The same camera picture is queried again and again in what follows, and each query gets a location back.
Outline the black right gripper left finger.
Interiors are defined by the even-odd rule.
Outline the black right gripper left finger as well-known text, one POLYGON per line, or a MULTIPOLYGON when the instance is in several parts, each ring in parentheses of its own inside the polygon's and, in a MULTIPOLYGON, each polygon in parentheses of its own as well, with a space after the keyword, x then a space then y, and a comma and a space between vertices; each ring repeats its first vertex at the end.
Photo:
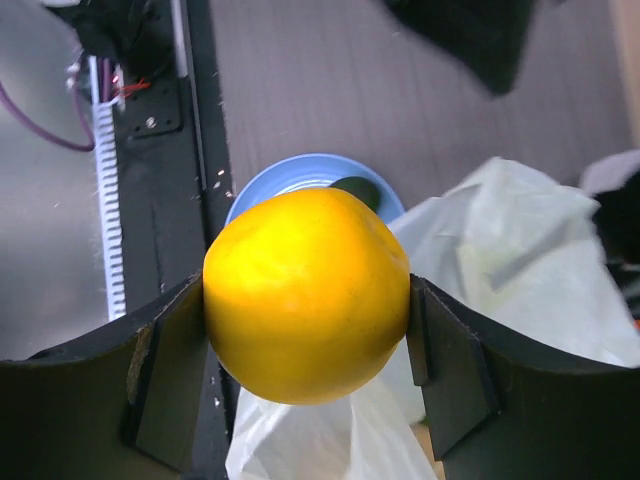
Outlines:
POLYGON ((202 279, 1 365, 5 479, 178 479, 192 466, 208 343, 202 279))

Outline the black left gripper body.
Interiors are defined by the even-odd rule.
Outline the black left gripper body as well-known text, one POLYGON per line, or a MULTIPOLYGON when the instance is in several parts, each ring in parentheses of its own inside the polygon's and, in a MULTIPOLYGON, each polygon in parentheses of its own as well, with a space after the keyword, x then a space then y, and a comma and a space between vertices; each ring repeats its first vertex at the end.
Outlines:
POLYGON ((534 1, 405 0, 384 6, 406 28, 463 64, 492 95, 513 90, 534 1))

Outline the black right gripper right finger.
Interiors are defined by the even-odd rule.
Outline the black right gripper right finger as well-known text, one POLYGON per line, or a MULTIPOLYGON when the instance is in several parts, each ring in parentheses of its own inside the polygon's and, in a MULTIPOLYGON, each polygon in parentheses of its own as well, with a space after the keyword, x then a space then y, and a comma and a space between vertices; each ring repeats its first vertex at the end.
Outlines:
POLYGON ((635 479, 639 373, 528 338, 411 280, 407 344, 450 479, 635 479))

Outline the pale green plastic bag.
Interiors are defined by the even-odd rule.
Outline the pale green plastic bag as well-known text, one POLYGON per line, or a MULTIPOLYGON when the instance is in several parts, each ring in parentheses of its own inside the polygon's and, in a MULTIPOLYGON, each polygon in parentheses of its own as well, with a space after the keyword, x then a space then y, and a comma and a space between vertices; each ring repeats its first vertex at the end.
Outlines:
MULTIPOLYGON (((639 331, 605 264, 592 199, 493 158, 392 223, 425 279, 528 338, 639 373, 639 331)), ((450 479, 434 457, 407 337, 347 398, 291 407, 239 398, 232 479, 450 479)))

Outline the green fake avocado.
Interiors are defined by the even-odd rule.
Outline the green fake avocado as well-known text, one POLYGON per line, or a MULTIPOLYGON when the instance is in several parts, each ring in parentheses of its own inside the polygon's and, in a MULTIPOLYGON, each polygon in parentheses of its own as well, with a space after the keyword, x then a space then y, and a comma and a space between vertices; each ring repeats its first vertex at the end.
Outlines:
POLYGON ((329 187, 351 194, 374 212, 378 212, 380 208, 382 201, 381 190, 375 182, 367 178, 360 176, 343 177, 330 184, 329 187))

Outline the yellow fake orange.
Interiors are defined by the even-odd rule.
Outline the yellow fake orange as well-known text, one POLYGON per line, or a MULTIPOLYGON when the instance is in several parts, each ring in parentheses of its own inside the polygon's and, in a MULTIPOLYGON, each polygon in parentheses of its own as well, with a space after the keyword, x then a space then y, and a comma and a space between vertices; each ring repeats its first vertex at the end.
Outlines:
POLYGON ((203 264, 206 329, 227 372, 272 402, 330 402, 385 366, 409 319, 410 266, 355 196, 312 188, 244 212, 203 264))

